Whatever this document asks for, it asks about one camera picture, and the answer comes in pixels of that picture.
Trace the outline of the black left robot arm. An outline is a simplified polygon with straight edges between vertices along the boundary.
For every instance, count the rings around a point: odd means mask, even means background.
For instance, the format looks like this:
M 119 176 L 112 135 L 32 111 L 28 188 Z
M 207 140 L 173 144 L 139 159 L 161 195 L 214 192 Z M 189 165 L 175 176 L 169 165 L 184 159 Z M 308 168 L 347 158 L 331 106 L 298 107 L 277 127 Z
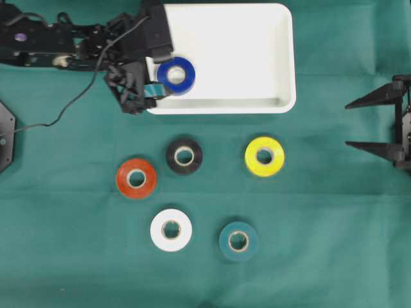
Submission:
M 137 15 L 122 13 L 105 25 L 76 25 L 61 12 L 47 23 L 37 14 L 1 2 L 1 63 L 105 72 L 105 83 L 124 113 L 139 114 L 172 94 L 149 77 L 147 58 L 171 60 L 173 44 L 165 7 L 142 1 Z

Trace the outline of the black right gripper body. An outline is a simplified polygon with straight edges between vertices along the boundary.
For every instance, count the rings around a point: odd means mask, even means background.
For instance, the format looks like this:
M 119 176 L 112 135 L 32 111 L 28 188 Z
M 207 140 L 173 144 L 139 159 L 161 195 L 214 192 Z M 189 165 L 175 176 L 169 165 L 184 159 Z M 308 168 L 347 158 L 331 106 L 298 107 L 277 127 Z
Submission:
M 394 75 L 394 88 L 400 90 L 395 105 L 394 167 L 410 173 L 410 75 Z

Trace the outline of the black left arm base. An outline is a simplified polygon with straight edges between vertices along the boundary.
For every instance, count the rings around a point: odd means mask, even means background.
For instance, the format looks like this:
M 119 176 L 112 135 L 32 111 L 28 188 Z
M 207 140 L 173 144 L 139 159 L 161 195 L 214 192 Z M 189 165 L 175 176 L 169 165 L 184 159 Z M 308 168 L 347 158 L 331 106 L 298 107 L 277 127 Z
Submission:
M 1 101 L 1 165 L 0 172 L 3 172 L 13 162 L 15 116 L 8 107 Z

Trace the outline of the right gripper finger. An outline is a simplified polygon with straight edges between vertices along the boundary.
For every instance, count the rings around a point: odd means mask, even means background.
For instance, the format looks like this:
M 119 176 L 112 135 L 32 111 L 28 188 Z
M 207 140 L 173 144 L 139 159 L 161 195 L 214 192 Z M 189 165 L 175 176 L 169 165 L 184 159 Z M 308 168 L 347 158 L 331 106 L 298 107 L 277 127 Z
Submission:
M 386 160 L 398 160 L 398 144 L 353 141 L 346 141 L 345 144 L 358 150 L 367 151 Z
M 391 105 L 392 100 L 396 97 L 397 90 L 394 88 L 393 83 L 387 83 L 367 95 L 347 104 L 345 109 Z

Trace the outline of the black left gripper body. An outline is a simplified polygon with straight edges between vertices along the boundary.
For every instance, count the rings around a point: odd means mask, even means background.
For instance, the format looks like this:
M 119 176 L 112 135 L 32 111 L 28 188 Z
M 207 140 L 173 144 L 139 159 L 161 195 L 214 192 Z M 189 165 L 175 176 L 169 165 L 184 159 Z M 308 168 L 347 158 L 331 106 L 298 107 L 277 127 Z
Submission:
M 135 17 L 122 13 L 104 26 L 76 27 L 80 39 L 76 68 L 94 74 L 106 72 L 105 83 L 126 114 L 140 114 L 151 107 L 151 99 L 144 93 L 144 86 L 150 83 L 144 37 L 149 21 L 146 12 Z

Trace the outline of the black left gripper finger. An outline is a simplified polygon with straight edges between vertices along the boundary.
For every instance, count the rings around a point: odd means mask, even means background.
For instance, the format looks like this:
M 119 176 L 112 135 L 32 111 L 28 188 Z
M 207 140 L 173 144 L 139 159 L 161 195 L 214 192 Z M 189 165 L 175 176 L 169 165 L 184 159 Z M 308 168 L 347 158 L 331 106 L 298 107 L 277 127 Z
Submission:
M 162 83 L 149 83 L 144 85 L 144 97 L 162 99 L 167 96 L 167 88 Z

